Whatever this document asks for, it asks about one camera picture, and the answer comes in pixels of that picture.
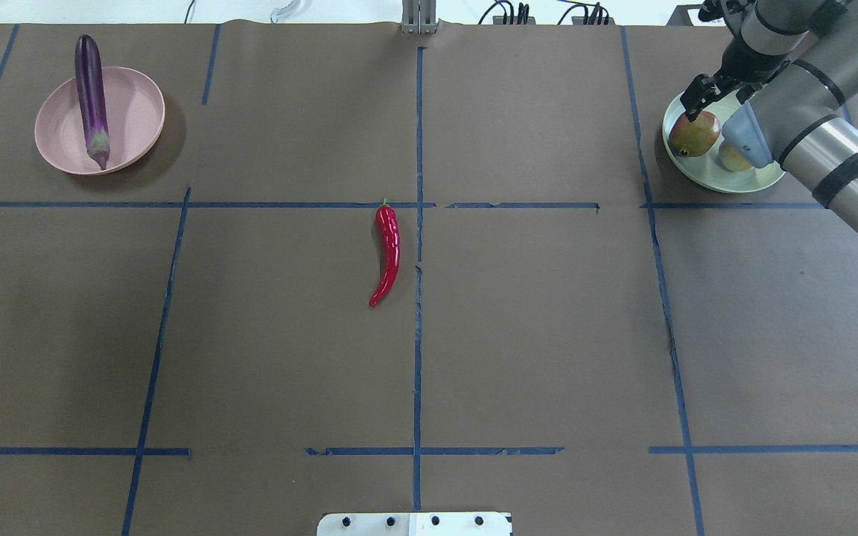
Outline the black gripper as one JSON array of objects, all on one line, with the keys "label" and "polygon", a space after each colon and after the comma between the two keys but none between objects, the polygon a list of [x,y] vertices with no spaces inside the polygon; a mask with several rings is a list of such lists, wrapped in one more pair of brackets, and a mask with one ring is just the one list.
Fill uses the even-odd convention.
[{"label": "black gripper", "polygon": [[699,74],[682,92],[680,102],[684,117],[694,122],[701,112],[712,103],[735,92],[739,105],[766,84],[787,61],[786,54],[764,54],[750,48],[741,37],[736,36],[722,55],[721,67],[715,75]]}]

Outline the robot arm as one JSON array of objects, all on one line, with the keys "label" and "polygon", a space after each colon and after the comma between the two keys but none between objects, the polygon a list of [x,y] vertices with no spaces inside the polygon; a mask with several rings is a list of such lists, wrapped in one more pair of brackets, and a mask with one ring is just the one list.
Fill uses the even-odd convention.
[{"label": "robot arm", "polygon": [[719,70],[680,103],[695,120],[735,94],[722,135],[756,168],[778,164],[858,234],[858,129],[839,111],[858,94],[858,1],[705,1],[732,40]]}]

